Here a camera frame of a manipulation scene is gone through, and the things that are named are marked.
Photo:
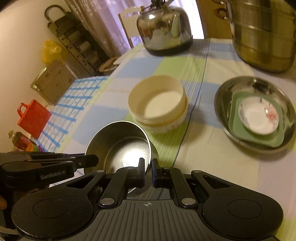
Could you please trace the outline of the person's left hand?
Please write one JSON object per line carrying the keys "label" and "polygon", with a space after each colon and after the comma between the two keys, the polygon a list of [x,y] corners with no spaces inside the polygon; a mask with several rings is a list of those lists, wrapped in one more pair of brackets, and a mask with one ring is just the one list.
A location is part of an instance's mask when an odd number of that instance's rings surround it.
{"label": "person's left hand", "polygon": [[7,202],[6,200],[0,196],[0,210],[5,210],[7,208]]}

